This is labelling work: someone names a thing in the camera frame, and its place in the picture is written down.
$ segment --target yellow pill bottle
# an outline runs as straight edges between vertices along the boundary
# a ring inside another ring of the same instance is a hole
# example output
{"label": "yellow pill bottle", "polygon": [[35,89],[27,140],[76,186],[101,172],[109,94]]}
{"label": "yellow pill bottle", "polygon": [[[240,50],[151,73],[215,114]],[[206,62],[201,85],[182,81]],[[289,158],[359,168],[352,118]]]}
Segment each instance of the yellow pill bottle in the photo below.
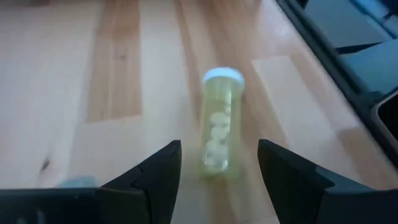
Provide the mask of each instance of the yellow pill bottle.
{"label": "yellow pill bottle", "polygon": [[228,67],[214,68],[203,77],[201,158],[203,177],[239,175],[242,74]]}

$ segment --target white bottle cap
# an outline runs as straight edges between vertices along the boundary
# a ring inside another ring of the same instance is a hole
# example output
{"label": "white bottle cap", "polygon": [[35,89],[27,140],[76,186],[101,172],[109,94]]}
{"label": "white bottle cap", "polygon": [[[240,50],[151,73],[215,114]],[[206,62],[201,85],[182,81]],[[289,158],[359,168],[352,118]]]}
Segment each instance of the white bottle cap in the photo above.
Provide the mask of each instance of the white bottle cap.
{"label": "white bottle cap", "polygon": [[210,80],[212,78],[216,77],[227,77],[227,78],[233,78],[236,81],[238,81],[239,84],[244,86],[244,78],[242,74],[233,68],[229,67],[218,67],[218,68],[213,68],[209,71],[206,72],[205,77],[203,77],[203,84],[207,82],[207,80]]}

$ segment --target light wood plank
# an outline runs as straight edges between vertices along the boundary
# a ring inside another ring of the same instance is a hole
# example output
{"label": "light wood plank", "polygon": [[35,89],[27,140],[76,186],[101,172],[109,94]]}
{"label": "light wood plank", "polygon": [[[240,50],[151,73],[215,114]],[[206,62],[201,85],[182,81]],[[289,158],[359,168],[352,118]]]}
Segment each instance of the light wood plank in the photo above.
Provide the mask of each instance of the light wood plank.
{"label": "light wood plank", "polygon": [[87,121],[141,114],[138,0],[107,0],[94,51]]}
{"label": "light wood plank", "polygon": [[97,1],[0,13],[0,188],[66,177],[100,12]]}

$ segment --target wood grain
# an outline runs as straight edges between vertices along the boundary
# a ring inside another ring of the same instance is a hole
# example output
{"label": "wood grain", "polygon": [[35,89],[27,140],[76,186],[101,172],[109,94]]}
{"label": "wood grain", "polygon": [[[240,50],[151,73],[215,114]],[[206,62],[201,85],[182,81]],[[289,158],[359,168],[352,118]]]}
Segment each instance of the wood grain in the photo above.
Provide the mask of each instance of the wood grain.
{"label": "wood grain", "polygon": [[[52,0],[0,11],[0,187],[82,175],[101,185],[181,139],[172,223],[278,223],[260,138],[370,187],[398,187],[273,0]],[[244,75],[244,147],[239,179],[212,182],[198,176],[198,133],[201,79],[217,66]]]}
{"label": "wood grain", "polygon": [[87,121],[139,115],[138,0],[105,1],[93,66]]}

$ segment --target wooden table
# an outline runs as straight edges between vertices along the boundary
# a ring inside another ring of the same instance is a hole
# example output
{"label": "wooden table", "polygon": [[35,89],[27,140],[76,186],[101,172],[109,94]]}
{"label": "wooden table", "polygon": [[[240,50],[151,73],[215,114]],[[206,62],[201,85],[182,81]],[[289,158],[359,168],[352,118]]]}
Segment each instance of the wooden table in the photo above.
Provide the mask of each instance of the wooden table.
{"label": "wooden table", "polygon": [[[197,174],[203,74],[242,71],[239,180]],[[51,1],[0,7],[0,187],[98,185],[173,139],[173,223],[278,223],[256,151],[270,139],[375,189],[398,178],[273,0]]]}

